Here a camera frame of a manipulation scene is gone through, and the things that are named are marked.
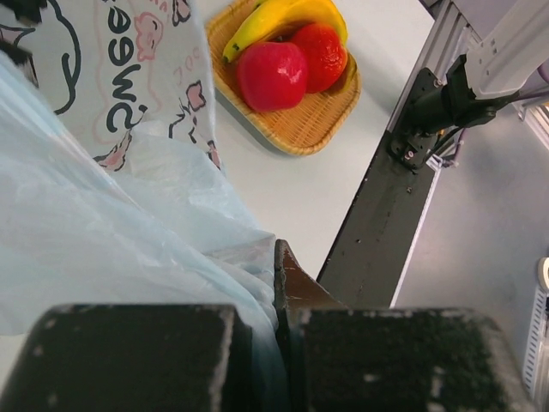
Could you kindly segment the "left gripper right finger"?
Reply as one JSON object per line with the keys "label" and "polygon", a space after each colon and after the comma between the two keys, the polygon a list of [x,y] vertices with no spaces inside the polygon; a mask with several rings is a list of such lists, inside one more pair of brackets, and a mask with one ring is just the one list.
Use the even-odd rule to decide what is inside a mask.
{"label": "left gripper right finger", "polygon": [[532,411],[503,332],[464,308],[349,308],[274,247],[294,411]]}

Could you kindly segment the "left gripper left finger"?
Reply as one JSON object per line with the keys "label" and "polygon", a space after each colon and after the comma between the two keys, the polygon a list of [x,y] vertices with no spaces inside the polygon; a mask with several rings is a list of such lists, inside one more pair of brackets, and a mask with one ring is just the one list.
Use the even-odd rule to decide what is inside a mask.
{"label": "left gripper left finger", "polygon": [[225,305],[58,306],[34,324],[4,411],[250,411],[251,332]]}

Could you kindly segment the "light blue plastic bag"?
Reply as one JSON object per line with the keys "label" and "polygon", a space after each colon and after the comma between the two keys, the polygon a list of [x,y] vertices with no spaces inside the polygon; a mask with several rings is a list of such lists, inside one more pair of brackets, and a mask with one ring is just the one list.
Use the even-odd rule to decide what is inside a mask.
{"label": "light blue plastic bag", "polygon": [[232,306],[250,411],[288,411],[275,243],[224,174],[196,2],[2,2],[3,336],[58,306]]}

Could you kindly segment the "red fake fruit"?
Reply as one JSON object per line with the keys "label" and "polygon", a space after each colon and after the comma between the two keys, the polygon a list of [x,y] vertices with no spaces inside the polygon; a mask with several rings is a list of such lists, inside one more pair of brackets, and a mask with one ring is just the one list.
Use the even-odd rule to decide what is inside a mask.
{"label": "red fake fruit", "polygon": [[251,45],[237,64],[239,90],[254,112],[294,108],[305,96],[307,78],[305,55],[289,42]]}

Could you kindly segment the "orange fake persimmon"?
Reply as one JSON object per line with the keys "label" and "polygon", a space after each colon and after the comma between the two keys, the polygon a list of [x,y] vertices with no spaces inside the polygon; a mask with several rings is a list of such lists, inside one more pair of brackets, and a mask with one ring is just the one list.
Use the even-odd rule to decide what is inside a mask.
{"label": "orange fake persimmon", "polygon": [[312,23],[300,28],[291,38],[308,64],[307,94],[331,88],[347,66],[347,50],[338,33],[328,24]]}

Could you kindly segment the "yellow fake banana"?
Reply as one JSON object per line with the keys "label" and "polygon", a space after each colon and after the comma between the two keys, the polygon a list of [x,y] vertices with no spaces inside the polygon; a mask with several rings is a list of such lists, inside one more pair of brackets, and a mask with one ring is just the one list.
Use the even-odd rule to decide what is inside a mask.
{"label": "yellow fake banana", "polygon": [[311,23],[329,25],[347,43],[347,24],[333,1],[260,1],[226,42],[222,58],[231,63],[250,45]]}

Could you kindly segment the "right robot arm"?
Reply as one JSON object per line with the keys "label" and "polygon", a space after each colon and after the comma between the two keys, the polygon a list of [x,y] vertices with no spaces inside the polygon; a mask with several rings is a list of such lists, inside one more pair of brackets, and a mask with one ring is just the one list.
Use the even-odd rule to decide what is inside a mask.
{"label": "right robot arm", "polygon": [[547,60],[548,2],[516,2],[479,45],[458,57],[445,86],[413,103],[411,129],[434,134],[488,123]]}

